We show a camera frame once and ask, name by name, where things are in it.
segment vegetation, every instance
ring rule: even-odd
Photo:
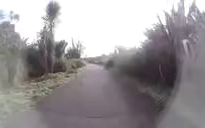
[[[147,39],[142,47],[119,48],[106,64],[107,68],[115,67],[134,76],[143,86],[140,91],[146,88],[144,92],[158,94],[155,97],[161,104],[166,101],[161,99],[166,99],[174,87],[182,57],[194,56],[200,38],[198,33],[205,26],[205,12],[201,12],[195,2],[188,14],[185,13],[183,0],[177,7],[164,12],[164,21],[158,16],[158,22],[145,31]]]
[[[20,109],[31,109],[85,65],[80,41],[66,50],[68,42],[54,40],[59,14],[59,4],[49,2],[37,41],[27,44],[28,39],[15,32],[19,15],[0,10],[0,120]]]

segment dry grass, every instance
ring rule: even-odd
[[[19,86],[0,90],[0,124],[4,118],[17,112],[35,109],[35,104],[53,89],[69,82],[76,73],[52,73],[22,82]]]

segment white sky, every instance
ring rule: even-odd
[[[87,56],[112,52],[117,45],[140,45],[143,32],[157,21],[157,13],[170,9],[177,0],[57,0],[61,5],[55,39],[80,40]],[[0,0],[0,9],[20,15],[16,30],[36,39],[49,0]],[[205,0],[197,0],[205,9]]]

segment foliage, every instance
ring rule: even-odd
[[[65,40],[61,40],[59,42],[56,42],[55,44],[55,56],[56,58],[62,58],[65,54],[65,48],[68,45],[68,43]]]
[[[184,1],[181,0],[178,9],[173,8],[164,14],[164,23],[158,16],[158,23],[146,30],[147,40],[142,48],[135,53],[117,49],[112,60],[120,70],[142,81],[173,87],[182,56],[191,56],[196,48],[197,28],[205,24],[205,12],[201,13],[193,3],[185,14]]]
[[[55,65],[54,65],[54,73],[56,72],[65,72],[66,69],[66,64],[63,59],[56,59]]]
[[[72,41],[72,46],[67,49],[66,56],[68,59],[80,58],[83,52],[83,49],[84,47],[80,41],[78,41],[77,43],[74,43]]]
[[[45,73],[53,72],[55,61],[54,28],[60,13],[60,6],[55,1],[50,1],[46,7],[46,15],[43,17],[45,26],[41,38],[42,56],[45,62]]]

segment asphalt road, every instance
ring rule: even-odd
[[[14,115],[6,128],[154,128],[151,100],[103,67],[87,65],[36,111]]]

